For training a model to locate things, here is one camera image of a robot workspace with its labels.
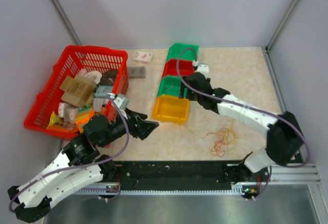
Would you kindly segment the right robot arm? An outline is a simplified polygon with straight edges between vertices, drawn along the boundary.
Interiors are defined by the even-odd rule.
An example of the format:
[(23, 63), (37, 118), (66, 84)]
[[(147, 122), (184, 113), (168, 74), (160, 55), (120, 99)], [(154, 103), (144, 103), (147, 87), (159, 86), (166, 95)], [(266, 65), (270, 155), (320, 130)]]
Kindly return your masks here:
[(230, 181), (252, 180), (274, 164), (285, 167), (304, 145), (304, 136), (291, 112), (275, 114), (242, 102), (223, 88), (213, 89), (210, 79), (195, 72), (181, 78), (180, 97), (198, 102), (204, 109), (233, 118), (260, 133), (266, 146), (249, 153), (238, 166), (228, 170)]

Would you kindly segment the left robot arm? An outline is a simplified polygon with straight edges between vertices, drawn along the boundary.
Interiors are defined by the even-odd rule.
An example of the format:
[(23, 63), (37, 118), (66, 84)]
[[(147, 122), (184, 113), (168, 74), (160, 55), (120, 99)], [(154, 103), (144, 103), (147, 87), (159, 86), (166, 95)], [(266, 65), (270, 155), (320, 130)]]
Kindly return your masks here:
[(117, 174), (113, 157), (101, 155), (98, 148), (124, 135), (144, 140), (159, 126), (145, 114), (126, 111), (112, 123), (104, 115), (93, 116), (83, 133), (74, 137), (38, 175), (24, 185), (9, 188), (10, 202), (17, 204), (9, 209), (16, 218), (33, 223), (82, 188), (113, 180)]

